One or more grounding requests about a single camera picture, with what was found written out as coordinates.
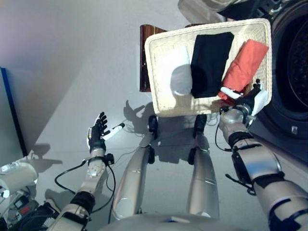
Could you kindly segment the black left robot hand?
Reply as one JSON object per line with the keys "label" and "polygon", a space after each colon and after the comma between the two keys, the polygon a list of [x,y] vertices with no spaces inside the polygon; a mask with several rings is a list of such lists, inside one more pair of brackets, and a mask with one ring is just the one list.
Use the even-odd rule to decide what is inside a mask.
{"label": "black left robot hand", "polygon": [[107,116],[104,112],[98,114],[94,121],[94,125],[89,127],[87,133],[87,145],[90,153],[96,149],[106,151],[105,142],[114,137],[124,127],[124,123],[120,123],[111,129],[107,129]]}

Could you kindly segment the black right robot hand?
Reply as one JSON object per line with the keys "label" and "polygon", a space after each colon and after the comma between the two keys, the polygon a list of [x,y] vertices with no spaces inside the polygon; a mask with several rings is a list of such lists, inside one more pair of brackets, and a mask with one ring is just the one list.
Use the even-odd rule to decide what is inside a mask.
{"label": "black right robot hand", "polygon": [[250,116],[257,115],[266,105],[268,98],[268,92],[263,89],[260,79],[256,80],[253,88],[247,94],[236,92],[227,87],[221,87],[220,91],[235,100],[235,107],[245,108]]}

